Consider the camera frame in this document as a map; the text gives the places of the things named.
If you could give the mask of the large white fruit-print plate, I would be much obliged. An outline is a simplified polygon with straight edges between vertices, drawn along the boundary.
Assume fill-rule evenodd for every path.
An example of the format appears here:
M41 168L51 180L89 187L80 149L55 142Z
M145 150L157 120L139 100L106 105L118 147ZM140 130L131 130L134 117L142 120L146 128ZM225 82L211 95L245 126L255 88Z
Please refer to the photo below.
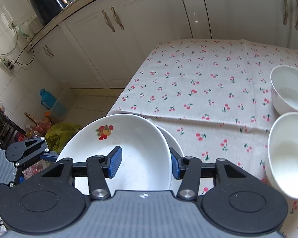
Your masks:
M165 130L164 128L162 128L160 126L157 126L157 128L159 128L159 130L165 137L169 148L172 148L180 157L184 157L183 150L182 150L180 144L178 143L178 141L176 141L176 139L174 138L174 136L172 134L170 134L170 132L168 132L167 130ZM176 167L177 160L176 160L176 157L172 153L170 155L171 155L171 162L172 162L172 181L171 181L171 185L170 185L170 190L172 190L174 195L176 196L178 189L180 187L180 184L181 184L181 180L177 180L174 177L174 174L176 174L176 171L177 171L177 167Z

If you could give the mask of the white floral bowl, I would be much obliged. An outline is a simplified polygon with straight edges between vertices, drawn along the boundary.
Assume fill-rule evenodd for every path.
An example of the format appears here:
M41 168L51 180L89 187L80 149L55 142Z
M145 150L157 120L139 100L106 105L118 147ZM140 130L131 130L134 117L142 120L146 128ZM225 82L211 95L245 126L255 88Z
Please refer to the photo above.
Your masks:
M268 138L265 172L269 183L284 195L298 199L298 113L281 115Z

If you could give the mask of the white kitchen base cabinets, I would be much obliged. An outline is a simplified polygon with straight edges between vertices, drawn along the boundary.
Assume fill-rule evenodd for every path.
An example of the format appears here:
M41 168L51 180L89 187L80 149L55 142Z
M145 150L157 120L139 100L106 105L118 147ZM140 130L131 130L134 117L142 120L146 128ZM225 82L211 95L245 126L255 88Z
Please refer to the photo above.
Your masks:
M189 38L298 49L298 0L73 0L26 51L74 89L124 88L157 44Z

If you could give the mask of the yellow plastic bag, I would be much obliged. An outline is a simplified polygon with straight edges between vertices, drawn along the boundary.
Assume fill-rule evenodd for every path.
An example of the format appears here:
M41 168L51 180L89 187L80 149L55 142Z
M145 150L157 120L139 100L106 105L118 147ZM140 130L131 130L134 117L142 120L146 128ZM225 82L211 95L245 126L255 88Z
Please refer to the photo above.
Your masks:
M60 154L70 139L72 139L81 129L81 125L76 124L55 124L49 128L45 134L45 140L49 149L57 154Z

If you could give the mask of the cherry print tablecloth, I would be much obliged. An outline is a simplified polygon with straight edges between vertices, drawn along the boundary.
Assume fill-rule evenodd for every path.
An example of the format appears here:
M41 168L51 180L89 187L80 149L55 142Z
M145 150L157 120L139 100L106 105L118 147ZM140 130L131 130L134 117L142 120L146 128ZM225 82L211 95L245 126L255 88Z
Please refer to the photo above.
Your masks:
M278 114L271 70L298 68L298 50L246 40L185 39L156 45L110 110L164 128L185 155L223 157L267 182L268 136Z

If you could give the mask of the blue thermos jug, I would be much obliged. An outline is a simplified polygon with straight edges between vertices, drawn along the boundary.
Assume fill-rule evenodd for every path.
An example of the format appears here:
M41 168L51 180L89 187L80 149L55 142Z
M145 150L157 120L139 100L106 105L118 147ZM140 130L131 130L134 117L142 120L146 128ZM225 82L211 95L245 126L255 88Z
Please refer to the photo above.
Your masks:
M57 101L56 97L45 89L40 90L40 96L41 105L43 105L47 110L50 110Z

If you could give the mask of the white power strip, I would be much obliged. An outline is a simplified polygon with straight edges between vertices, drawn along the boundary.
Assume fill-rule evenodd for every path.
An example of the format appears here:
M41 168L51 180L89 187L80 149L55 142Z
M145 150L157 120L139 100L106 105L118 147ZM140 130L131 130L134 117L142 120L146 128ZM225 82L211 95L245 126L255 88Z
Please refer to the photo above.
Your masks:
M0 64L8 71L12 71L14 69L14 65L6 57L1 58Z

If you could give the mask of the black air fryer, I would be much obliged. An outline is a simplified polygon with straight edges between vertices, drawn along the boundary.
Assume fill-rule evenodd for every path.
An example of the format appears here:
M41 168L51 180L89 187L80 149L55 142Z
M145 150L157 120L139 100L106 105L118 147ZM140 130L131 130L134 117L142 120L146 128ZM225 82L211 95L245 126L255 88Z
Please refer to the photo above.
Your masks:
M68 5L67 0L30 0L30 3L43 26L51 22Z

